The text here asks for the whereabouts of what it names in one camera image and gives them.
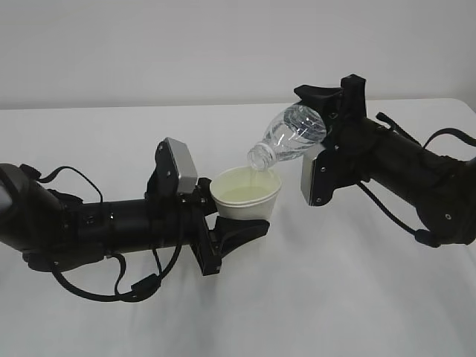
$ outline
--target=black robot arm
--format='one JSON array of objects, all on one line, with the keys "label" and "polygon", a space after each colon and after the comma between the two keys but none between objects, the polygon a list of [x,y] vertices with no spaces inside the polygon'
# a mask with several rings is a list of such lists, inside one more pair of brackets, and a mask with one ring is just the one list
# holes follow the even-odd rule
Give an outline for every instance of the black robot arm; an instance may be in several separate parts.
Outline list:
[{"label": "black robot arm", "polygon": [[[442,134],[457,136],[472,146],[476,141],[447,128],[421,146],[387,115],[377,115],[380,123],[367,118],[364,88],[365,80],[351,75],[342,79],[340,88],[295,89],[301,103],[321,114],[328,131],[322,145],[304,156],[301,190],[308,203],[325,205],[336,189],[356,184],[418,242],[431,247],[473,242],[476,160],[438,156],[426,147]],[[371,179],[413,205],[428,230],[415,231],[391,214],[362,183]]]},{"label": "black robot arm", "polygon": [[[0,241],[20,251],[33,270],[52,272],[76,295],[96,301],[137,302],[158,289],[183,245],[191,247],[203,275],[210,275],[219,273],[225,255],[266,235],[269,223],[265,220],[218,216],[215,228],[208,228],[205,217],[216,212],[210,180],[198,178],[185,144],[166,138],[158,145],[155,163],[143,199],[103,202],[100,194],[100,202],[88,204],[41,185],[61,170],[74,168],[60,167],[43,179],[32,167],[0,164]],[[162,270],[155,250],[173,246],[173,258]],[[122,254],[145,250],[154,252],[159,274],[135,284],[130,293],[120,294],[116,283],[114,295],[91,294],[72,286],[62,275],[114,257],[122,276]]]}]

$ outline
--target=white tabletop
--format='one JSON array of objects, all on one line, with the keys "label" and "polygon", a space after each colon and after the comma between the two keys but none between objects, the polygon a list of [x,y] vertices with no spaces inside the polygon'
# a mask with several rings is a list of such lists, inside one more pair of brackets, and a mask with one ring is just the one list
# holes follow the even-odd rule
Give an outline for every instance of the white tabletop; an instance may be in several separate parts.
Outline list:
[{"label": "white tabletop", "polygon": [[[141,198],[156,145],[188,144],[201,176],[245,163],[286,104],[0,111],[1,161],[43,173],[69,164],[107,200]],[[370,101],[421,141],[453,126],[476,135],[476,114],[456,100]],[[431,149],[470,159],[451,137]],[[322,208],[300,193],[300,160],[277,165],[283,189],[268,236],[202,277],[185,248],[158,294],[139,304],[93,303],[0,247],[2,356],[476,356],[476,247],[419,245],[356,187]],[[96,201],[72,173],[54,187]],[[415,210],[377,184],[381,200],[414,228]],[[165,262],[172,250],[161,250]],[[154,272],[150,252],[128,254],[123,289]],[[67,276],[112,293],[115,260]]]}]

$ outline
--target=plastic bottle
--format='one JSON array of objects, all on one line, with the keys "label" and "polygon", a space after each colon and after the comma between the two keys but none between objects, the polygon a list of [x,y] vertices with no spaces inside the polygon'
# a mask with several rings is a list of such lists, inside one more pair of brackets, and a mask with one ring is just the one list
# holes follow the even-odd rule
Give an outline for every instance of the plastic bottle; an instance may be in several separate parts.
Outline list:
[{"label": "plastic bottle", "polygon": [[267,170],[278,161],[298,158],[327,136],[321,116],[300,103],[282,111],[269,124],[263,139],[248,153],[255,170]]}]

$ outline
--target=paper cup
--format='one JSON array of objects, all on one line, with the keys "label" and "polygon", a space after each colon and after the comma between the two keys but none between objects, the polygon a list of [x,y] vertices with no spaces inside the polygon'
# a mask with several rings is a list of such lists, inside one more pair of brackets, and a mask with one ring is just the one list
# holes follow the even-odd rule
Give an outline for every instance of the paper cup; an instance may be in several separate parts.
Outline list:
[{"label": "paper cup", "polygon": [[[262,195],[252,199],[246,199],[246,195],[227,198],[230,191],[249,188],[250,184]],[[250,167],[227,170],[210,184],[219,215],[231,219],[269,219],[280,188],[281,179],[275,171],[254,171]]]}]

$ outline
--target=bottle neck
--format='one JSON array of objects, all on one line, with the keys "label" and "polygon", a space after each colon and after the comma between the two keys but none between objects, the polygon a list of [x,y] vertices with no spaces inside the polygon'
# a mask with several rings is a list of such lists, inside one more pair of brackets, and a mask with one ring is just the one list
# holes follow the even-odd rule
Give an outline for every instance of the bottle neck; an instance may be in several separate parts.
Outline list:
[{"label": "bottle neck", "polygon": [[248,153],[248,163],[255,170],[264,171],[276,164],[276,153],[266,139],[256,144]]}]

